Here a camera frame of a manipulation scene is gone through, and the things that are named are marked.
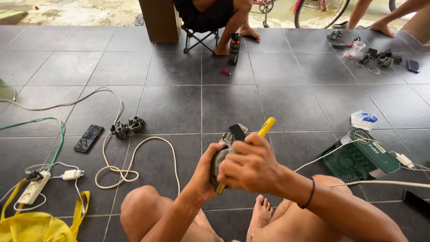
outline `black bracelet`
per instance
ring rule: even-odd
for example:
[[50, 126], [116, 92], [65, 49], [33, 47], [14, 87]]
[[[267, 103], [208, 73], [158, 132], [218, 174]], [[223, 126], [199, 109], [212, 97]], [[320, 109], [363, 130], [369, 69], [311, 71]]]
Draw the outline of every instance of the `black bracelet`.
[[313, 193], [315, 192], [315, 181], [313, 180], [313, 178], [312, 178], [312, 177], [311, 177], [310, 179], [312, 180], [312, 183], [313, 183], [312, 193], [310, 194], [309, 201], [307, 202], [307, 204], [306, 204], [305, 206], [302, 206], [302, 205], [297, 204], [301, 209], [305, 209], [306, 207], [308, 207], [308, 206], [309, 206], [310, 201], [312, 200], [312, 197], [313, 197]]

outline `hand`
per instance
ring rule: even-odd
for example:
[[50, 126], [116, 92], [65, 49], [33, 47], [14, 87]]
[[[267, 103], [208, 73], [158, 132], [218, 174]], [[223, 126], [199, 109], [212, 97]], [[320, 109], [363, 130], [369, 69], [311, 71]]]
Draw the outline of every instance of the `hand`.
[[193, 191], [198, 195], [203, 202], [206, 202], [215, 197], [215, 186], [211, 183], [211, 168], [212, 158], [217, 151], [224, 148], [225, 142], [212, 143], [209, 145], [206, 152], [202, 155], [197, 164], [196, 171], [190, 182], [184, 188], [184, 190]]
[[234, 142], [232, 148], [235, 154], [227, 154], [219, 166], [218, 182], [248, 192], [279, 193], [287, 168], [277, 163], [265, 138], [252, 133], [245, 142]]

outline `bare foot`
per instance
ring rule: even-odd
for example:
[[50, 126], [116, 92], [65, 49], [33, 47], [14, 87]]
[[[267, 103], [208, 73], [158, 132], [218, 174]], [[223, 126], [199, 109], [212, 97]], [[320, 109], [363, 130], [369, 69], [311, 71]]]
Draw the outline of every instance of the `bare foot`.
[[228, 56], [230, 54], [230, 45], [226, 45], [224, 47], [221, 45], [217, 45], [214, 52], [219, 56]]
[[204, 228], [206, 230], [209, 230], [212, 233], [215, 233], [214, 229], [209, 224], [208, 218], [206, 218], [206, 215], [205, 215], [205, 213], [203, 213], [202, 209], [200, 209], [199, 212], [197, 213], [197, 215], [195, 216], [194, 222], [198, 226], [200, 226], [200, 227], [202, 227], [202, 228]]
[[273, 208], [270, 207], [270, 203], [263, 195], [258, 195], [255, 199], [254, 211], [252, 213], [251, 223], [249, 223], [246, 240], [248, 241], [248, 239], [250, 237], [252, 238], [262, 227], [268, 225], [272, 215]]
[[386, 25], [386, 24], [382, 24], [382, 23], [379, 23], [379, 22], [374, 22], [370, 26], [370, 29], [376, 30], [376, 31], [380, 31], [384, 35], [387, 35], [388, 37], [394, 38], [394, 33], [388, 28], [388, 25]]
[[238, 30], [240, 36], [251, 36], [254, 37], [257, 41], [261, 40], [261, 37], [255, 30], [249, 26], [241, 26]]

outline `yellow screwdriver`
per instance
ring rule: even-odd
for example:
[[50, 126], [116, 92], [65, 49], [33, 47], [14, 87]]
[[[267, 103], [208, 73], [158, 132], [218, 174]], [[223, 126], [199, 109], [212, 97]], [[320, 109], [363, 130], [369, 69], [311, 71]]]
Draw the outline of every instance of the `yellow screwdriver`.
[[[269, 129], [273, 126], [273, 124], [276, 122], [276, 119], [274, 117], [270, 117], [263, 125], [263, 127], [260, 129], [260, 131], [258, 132], [258, 136], [260, 137], [264, 137], [266, 136], [266, 134], [269, 132]], [[216, 193], [218, 195], [221, 195], [222, 191], [224, 191], [225, 188], [225, 184], [221, 183], [217, 190]]]

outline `plastic cup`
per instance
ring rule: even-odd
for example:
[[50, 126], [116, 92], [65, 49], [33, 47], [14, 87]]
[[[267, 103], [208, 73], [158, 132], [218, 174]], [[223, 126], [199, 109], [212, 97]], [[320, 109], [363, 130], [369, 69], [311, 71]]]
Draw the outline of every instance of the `plastic cup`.
[[354, 45], [351, 47], [350, 51], [348, 51], [348, 53], [345, 54], [345, 56], [352, 59], [364, 47], [366, 47], [365, 43], [361, 41], [354, 41]]

